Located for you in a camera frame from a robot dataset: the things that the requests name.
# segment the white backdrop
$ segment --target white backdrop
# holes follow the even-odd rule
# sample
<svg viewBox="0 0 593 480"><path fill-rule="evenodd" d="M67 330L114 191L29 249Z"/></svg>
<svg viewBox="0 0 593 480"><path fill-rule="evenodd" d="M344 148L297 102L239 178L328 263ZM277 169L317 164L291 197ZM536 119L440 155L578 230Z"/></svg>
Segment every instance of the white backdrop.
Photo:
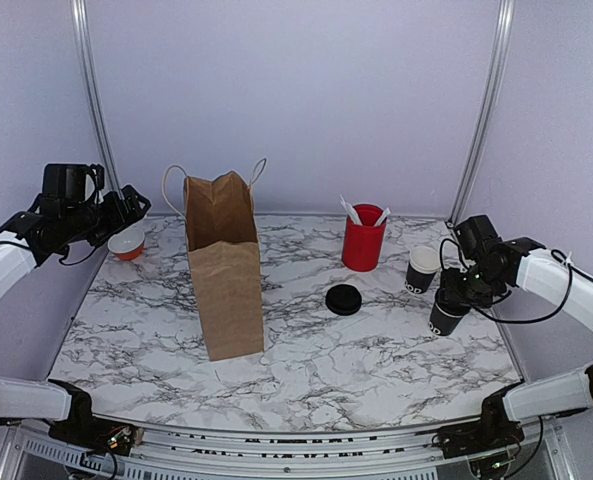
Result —
<svg viewBox="0 0 593 480"><path fill-rule="evenodd" d="M118 174L166 211L164 169L269 164L261 212L353 203L449 214L485 86L498 2L88 2ZM181 201L181 182L172 191Z"/></svg>

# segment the orange bowl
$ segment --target orange bowl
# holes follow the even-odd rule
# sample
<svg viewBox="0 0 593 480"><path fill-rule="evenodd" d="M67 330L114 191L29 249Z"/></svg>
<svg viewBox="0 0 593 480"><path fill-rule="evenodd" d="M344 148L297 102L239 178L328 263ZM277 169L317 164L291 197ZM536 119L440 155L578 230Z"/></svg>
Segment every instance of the orange bowl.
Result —
<svg viewBox="0 0 593 480"><path fill-rule="evenodd" d="M145 249L145 232L136 227L127 228L111 237L107 246L120 260L134 260Z"/></svg>

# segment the black cable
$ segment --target black cable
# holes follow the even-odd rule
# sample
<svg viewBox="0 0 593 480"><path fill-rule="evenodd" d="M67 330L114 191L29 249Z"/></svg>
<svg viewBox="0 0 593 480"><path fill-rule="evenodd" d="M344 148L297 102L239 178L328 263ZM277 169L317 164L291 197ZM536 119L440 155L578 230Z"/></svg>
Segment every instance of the black cable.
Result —
<svg viewBox="0 0 593 480"><path fill-rule="evenodd" d="M34 201L32 202L32 204L30 205L30 207L27 209L28 212L30 213L36 213L36 210L38 210L38 207L40 206L40 199L42 197L42 194L39 193L38 195L36 195L36 198L34 199Z"/></svg>
<svg viewBox="0 0 593 480"><path fill-rule="evenodd" d="M9 240L0 240L0 245L12 245L14 247L18 247L23 250L31 251L31 248L29 248L27 245L23 245L22 243L17 243L17 242L10 242Z"/></svg>
<svg viewBox="0 0 593 480"><path fill-rule="evenodd" d="M112 457L112 462L114 462L114 471L112 472L112 476L109 477L108 480L114 480L116 478L116 475L118 474L118 460L116 460L116 455L114 455L114 452L112 452L109 447L106 447L106 449L107 453L109 453L109 456Z"/></svg>
<svg viewBox="0 0 593 480"><path fill-rule="evenodd" d="M492 302L492 305L498 305L501 302L504 302L505 300L507 300L507 298L512 294L511 290L507 290L507 293L501 295L498 300L494 300Z"/></svg>
<svg viewBox="0 0 593 480"><path fill-rule="evenodd" d="M116 475L118 475L118 460L116 459L116 455L114 454L114 452L112 452L111 448L109 448L107 445L102 445L102 447L99 448L98 450L90 450L90 451L86 452L84 454L84 456L89 457L90 455L98 455L101 453L109 453L109 456L112 459L112 463L114 464L114 470L112 471L112 474L108 480L115 480Z"/></svg>
<svg viewBox="0 0 593 480"><path fill-rule="evenodd" d="M520 444L520 440L518 440L518 437L512 435L512 438L516 441L516 446L518 447L518 450L516 450L516 452L513 455L514 455L514 458L518 458L518 455L520 455L520 452L523 451L523 446Z"/></svg>
<svg viewBox="0 0 593 480"><path fill-rule="evenodd" d="M456 249L458 250L458 260L460 261L460 264L464 268L468 268L467 264L465 263L465 260L463 259L463 251L461 250L460 245L458 244L458 242L451 238L443 238L443 241L440 242L440 248L438 249L438 256L440 257L440 268L445 270L445 263L443 261L443 248L445 244L448 242L456 245Z"/></svg>
<svg viewBox="0 0 593 480"><path fill-rule="evenodd" d="M65 263L65 260L67 260L67 257L66 256L59 258L58 259L58 263L60 263L64 267L73 267L75 265L80 265L84 261L89 260L92 257L92 255L94 253L96 253L96 250L98 250L98 247L94 247L94 249L91 252L89 252L89 254L87 254L86 257L82 258L81 260L77 260L74 263Z"/></svg>
<svg viewBox="0 0 593 480"><path fill-rule="evenodd" d="M560 312L562 312L563 308L565 308L565 305L567 304L567 300L569 299L569 294L572 292L572 283L574 280L574 272L572 271L571 266L568 265L567 268L569 270L569 281L567 282L567 290L565 290L565 296L563 297L563 301L560 302L558 307L556 307L556 309L553 312L548 313L547 315L543 315L542 317L532 318L531 320L502 320L500 318L492 317L491 315L489 315L488 313L486 313L485 311L481 310L480 308L478 308L474 305L470 305L470 306L474 310L476 310L478 313L480 313L483 317L485 317L489 320L492 320L496 323L503 323L503 324L507 324L507 325L531 325L534 323L544 322L545 320L549 320L550 318L555 317Z"/></svg>
<svg viewBox="0 0 593 480"><path fill-rule="evenodd" d="M100 195L100 189L98 188L98 182L96 181L96 175L90 175L92 183L94 184L94 191L89 196L85 204L98 204L98 197Z"/></svg>
<svg viewBox="0 0 593 480"><path fill-rule="evenodd" d="M565 261L567 260L567 257L565 256L565 254L563 252L561 252L560 250L552 250L552 257L554 257L554 259L558 260L560 263L565 263ZM579 270L578 268L574 267L573 265L570 265L570 267L574 273L577 273L581 277L583 277L586 280L589 280L590 282L593 283L593 277L591 275L583 272L582 270Z"/></svg>
<svg viewBox="0 0 593 480"><path fill-rule="evenodd" d="M545 426L543 425L543 418L538 417L538 422L540 423L540 434L538 435L538 442L536 442L536 447L534 448L534 451L531 453L531 455L525 461L525 463L523 463L520 467L518 467L516 470L514 470L509 475L505 475L505 479L512 478L518 472L522 471L529 464L529 462L531 462L536 457L536 454L538 453L538 450L540 449L540 446L543 443L543 436L545 434Z"/></svg>

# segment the wire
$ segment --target wire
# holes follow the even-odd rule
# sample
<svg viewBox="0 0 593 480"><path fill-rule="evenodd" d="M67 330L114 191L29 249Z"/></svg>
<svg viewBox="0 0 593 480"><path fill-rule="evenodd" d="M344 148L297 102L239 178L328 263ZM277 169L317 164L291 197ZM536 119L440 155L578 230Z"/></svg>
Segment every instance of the wire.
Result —
<svg viewBox="0 0 593 480"><path fill-rule="evenodd" d="M516 446L518 447L518 450L516 450L516 452L513 453L514 458L517 458L518 455L520 455L520 452L523 451L523 446L520 444L520 440L516 435L512 435L512 438L516 441Z"/></svg>
<svg viewBox="0 0 593 480"><path fill-rule="evenodd" d="M109 433L103 433L101 435L98 436L98 438L103 438L103 437L111 437L112 435L114 435L115 433L120 432L123 428L125 428L127 425L120 425L112 430L109 431Z"/></svg>
<svg viewBox="0 0 593 480"><path fill-rule="evenodd" d="M554 257L554 259L558 260L560 263L565 263L567 261L567 256L560 250L556 250L556 249L552 250L552 257ZM571 269L574 273L577 273L584 279L589 280L590 282L593 283L593 277L591 275L583 272L582 270L576 268L575 266L573 266L571 264L569 266L571 267Z"/></svg>
<svg viewBox="0 0 593 480"><path fill-rule="evenodd" d="M116 475L118 475L118 460L116 459L116 455L114 454L114 452L112 452L111 449L107 445L103 445L101 450L90 450L89 452L86 452L84 455L86 457L89 457L90 455L101 453L102 451L109 453L109 456L112 459L112 463L114 464L114 469L112 471L112 474L107 480L115 480ZM94 475L94 477L90 480L96 480L97 478L99 478L98 474Z"/></svg>
<svg viewBox="0 0 593 480"><path fill-rule="evenodd" d="M38 195L36 195L36 198L34 199L34 201L32 202L32 204L30 205L30 207L27 209L28 212L30 213L36 213L36 210L38 210L38 207L40 206L40 199L42 197L42 194L39 193Z"/></svg>
<svg viewBox="0 0 593 480"><path fill-rule="evenodd" d="M67 465L63 465L63 469L67 474L67 480L96 480L98 475L93 475L82 470L70 468Z"/></svg>
<svg viewBox="0 0 593 480"><path fill-rule="evenodd" d="M91 174L88 173L88 175L92 179L92 183L94 184L94 191L89 196L89 198L85 201L85 204L87 204L87 205L98 204L98 196L100 195L100 189L98 188L98 182L96 181L95 173L96 173L95 171L93 171Z"/></svg>
<svg viewBox="0 0 593 480"><path fill-rule="evenodd" d="M474 310L476 310L478 313L480 313L483 317L488 318L489 320L492 320L496 323L503 323L506 325L531 325L534 323L540 323L540 322L544 322L545 320L549 320L552 317L555 317L556 315L558 315L563 308L565 308L565 305L567 304L567 300L569 299L569 294L572 291L572 283L574 280L574 272L571 269L571 266L568 265L568 269L569 269L569 281L567 282L567 290L565 290L565 296L563 297L562 302L560 302L560 304L558 305L558 307L556 307L556 309L551 312L548 313L547 315L543 315L542 317L538 317L538 318L532 318L531 320L502 320L500 318L496 318L496 317L492 317L491 315L489 315L488 313L486 313L485 311L481 310L480 308L474 306L474 305L470 305Z"/></svg>
<svg viewBox="0 0 593 480"><path fill-rule="evenodd" d="M505 300L507 300L507 298L512 294L511 290L507 290L507 293L501 295L498 300L494 300L492 302L492 305L498 305L501 302L504 302Z"/></svg>
<svg viewBox="0 0 593 480"><path fill-rule="evenodd" d="M460 261L460 264L465 267L467 267L467 264L465 263L465 260L463 259L463 251L460 248L460 245L453 239L451 238L443 238L443 241L440 242L440 248L438 250L438 256L440 257L440 268L445 270L445 263L443 261L443 248L445 246L446 243L452 243L454 245L456 245L456 249L458 250L458 260Z"/></svg>
<svg viewBox="0 0 593 480"><path fill-rule="evenodd" d="M23 245L22 243L17 243L17 242L10 242L9 240L0 240L0 245L11 245L13 247L18 247L23 250L31 251L31 248L29 248L27 245Z"/></svg>
<svg viewBox="0 0 593 480"><path fill-rule="evenodd" d="M94 249L91 252L89 252L89 254L87 254L86 257L82 258L81 260L77 260L74 263L65 263L65 260L67 260L67 256L59 258L58 263L60 263L64 267L73 267L75 265L80 265L84 261L89 260L92 257L92 255L96 253L96 250L98 250L98 247L94 247Z"/></svg>
<svg viewBox="0 0 593 480"><path fill-rule="evenodd" d="M522 471L528 464L529 462L531 462L535 457L536 454L538 453L538 450L540 450L540 446L543 443L543 436L545 434L545 426L543 425L543 417L538 417L538 422L540 424L540 433L538 434L538 442L536 442L536 448L534 448L534 451L531 453L531 455L529 456L529 458L525 461L525 463L523 463L520 467L518 467L516 470L514 470L512 473L510 473L509 475L505 475L505 479L507 480L508 478L512 478L513 476L515 476L518 472Z"/></svg>
<svg viewBox="0 0 593 480"><path fill-rule="evenodd" d="M116 455L114 455L114 452L112 452L109 447L105 447L105 448L107 449L107 453L109 453L109 456L112 457L112 462L114 463L114 471L112 472L112 476L109 477L109 480L114 480L116 478L116 475L118 474L118 460L116 460Z"/></svg>

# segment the white plastic utensil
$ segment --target white plastic utensil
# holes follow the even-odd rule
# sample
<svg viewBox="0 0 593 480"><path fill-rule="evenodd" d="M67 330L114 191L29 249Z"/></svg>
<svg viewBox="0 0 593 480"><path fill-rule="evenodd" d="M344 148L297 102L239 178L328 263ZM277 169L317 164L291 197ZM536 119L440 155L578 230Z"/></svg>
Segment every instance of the white plastic utensil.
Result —
<svg viewBox="0 0 593 480"><path fill-rule="evenodd" d="M354 222L354 224L363 224L363 222L360 221L360 217L358 216L358 212L356 211L356 209L352 207L350 203L347 203L342 195L340 196L340 204L343 206L343 208L347 212L347 215L349 215L349 218L352 219L352 222Z"/></svg>
<svg viewBox="0 0 593 480"><path fill-rule="evenodd" d="M378 225L380 225L381 223L383 223L385 221L385 219L387 218L387 216L392 213L389 210L389 207L387 207L383 213L380 214L380 217L378 217L378 220L376 220L376 223L374 224L375 227L377 227Z"/></svg>

